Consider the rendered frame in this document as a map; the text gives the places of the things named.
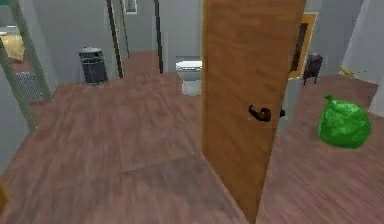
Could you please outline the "white toilet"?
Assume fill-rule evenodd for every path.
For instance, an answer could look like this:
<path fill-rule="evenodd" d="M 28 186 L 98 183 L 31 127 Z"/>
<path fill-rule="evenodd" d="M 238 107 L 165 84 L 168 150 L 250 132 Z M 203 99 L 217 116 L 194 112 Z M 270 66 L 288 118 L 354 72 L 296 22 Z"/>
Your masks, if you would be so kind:
<path fill-rule="evenodd" d="M 201 58 L 199 56 L 177 56 L 175 66 L 177 75 L 182 80 L 182 93 L 185 96 L 200 96 Z"/>

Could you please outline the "green garbage bag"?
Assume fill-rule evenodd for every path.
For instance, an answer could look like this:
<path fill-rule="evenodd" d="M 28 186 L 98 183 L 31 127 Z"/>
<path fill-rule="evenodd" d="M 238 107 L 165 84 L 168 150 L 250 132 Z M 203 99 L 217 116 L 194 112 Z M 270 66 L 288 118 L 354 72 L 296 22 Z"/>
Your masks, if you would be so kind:
<path fill-rule="evenodd" d="M 335 99 L 331 93 L 317 127 L 317 134 L 332 146 L 356 149 L 361 147 L 372 133 L 372 125 L 367 112 L 358 104 Z"/>

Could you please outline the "yellow framed dark picture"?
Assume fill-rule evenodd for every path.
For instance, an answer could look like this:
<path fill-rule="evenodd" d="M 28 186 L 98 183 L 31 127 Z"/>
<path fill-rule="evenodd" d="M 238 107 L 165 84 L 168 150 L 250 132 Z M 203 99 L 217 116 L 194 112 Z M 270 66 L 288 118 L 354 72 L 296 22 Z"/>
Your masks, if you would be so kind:
<path fill-rule="evenodd" d="M 308 51 L 308 46 L 311 42 L 316 18 L 317 14 L 315 12 L 306 12 L 303 14 L 296 42 L 296 49 L 289 73 L 290 79 L 299 78 L 303 73 L 306 54 Z"/>

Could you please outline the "brown wooden room door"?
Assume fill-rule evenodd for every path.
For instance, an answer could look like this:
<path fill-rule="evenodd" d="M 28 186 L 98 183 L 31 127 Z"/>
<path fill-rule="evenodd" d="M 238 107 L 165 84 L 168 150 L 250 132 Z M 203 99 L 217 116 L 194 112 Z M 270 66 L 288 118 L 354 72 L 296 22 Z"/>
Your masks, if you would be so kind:
<path fill-rule="evenodd" d="M 204 0 L 201 150 L 256 217 L 306 0 Z M 256 120 L 248 107 L 269 108 Z"/>

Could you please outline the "pale yellow bed cover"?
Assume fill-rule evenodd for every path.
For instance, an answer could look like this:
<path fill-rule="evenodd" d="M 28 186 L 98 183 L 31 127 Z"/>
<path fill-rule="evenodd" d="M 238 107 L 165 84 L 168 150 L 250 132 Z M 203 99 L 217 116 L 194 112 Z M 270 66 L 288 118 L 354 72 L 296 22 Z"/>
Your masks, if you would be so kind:
<path fill-rule="evenodd" d="M 7 56 L 9 58 L 22 61 L 25 53 L 25 46 L 20 35 L 16 34 L 2 34 L 0 39 L 5 47 Z"/>

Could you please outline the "small dark brown stool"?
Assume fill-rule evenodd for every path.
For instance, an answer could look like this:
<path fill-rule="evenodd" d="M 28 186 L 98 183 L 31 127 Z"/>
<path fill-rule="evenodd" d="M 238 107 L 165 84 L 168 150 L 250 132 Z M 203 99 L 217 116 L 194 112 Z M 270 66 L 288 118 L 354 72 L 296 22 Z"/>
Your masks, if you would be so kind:
<path fill-rule="evenodd" d="M 313 78 L 314 82 L 317 82 L 322 60 L 323 57 L 319 53 L 313 53 L 307 57 L 303 73 L 303 85 L 306 85 L 309 78 Z"/>

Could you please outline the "white framed wall picture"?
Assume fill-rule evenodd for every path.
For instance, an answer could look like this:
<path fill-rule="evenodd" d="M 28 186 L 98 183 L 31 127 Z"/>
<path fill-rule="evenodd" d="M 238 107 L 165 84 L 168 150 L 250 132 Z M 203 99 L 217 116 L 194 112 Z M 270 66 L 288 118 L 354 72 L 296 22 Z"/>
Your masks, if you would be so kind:
<path fill-rule="evenodd" d="M 127 14 L 136 14 L 138 12 L 136 0 L 125 0 L 124 7 Z"/>

